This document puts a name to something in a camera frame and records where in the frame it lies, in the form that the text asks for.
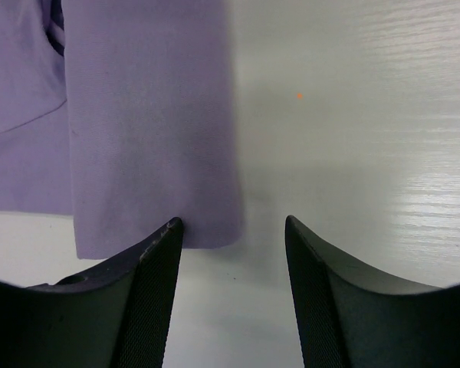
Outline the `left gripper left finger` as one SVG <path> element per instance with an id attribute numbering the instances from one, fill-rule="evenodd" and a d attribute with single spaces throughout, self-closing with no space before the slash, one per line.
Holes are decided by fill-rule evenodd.
<path id="1" fill-rule="evenodd" d="M 0 281 L 0 367 L 160 367 L 182 253 L 173 218 L 56 284 Z"/>

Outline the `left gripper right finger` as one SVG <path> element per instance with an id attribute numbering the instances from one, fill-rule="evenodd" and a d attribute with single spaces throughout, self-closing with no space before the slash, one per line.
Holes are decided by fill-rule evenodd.
<path id="1" fill-rule="evenodd" d="M 284 240 L 306 367 L 460 367 L 460 284 L 381 271 L 294 216 Z"/>

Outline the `purple t-shirt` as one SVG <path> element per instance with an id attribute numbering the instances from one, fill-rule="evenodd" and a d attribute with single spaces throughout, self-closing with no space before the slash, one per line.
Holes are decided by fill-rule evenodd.
<path id="1" fill-rule="evenodd" d="M 0 211 L 69 215 L 109 258 L 181 218 L 242 234 L 224 1 L 0 1 Z"/>

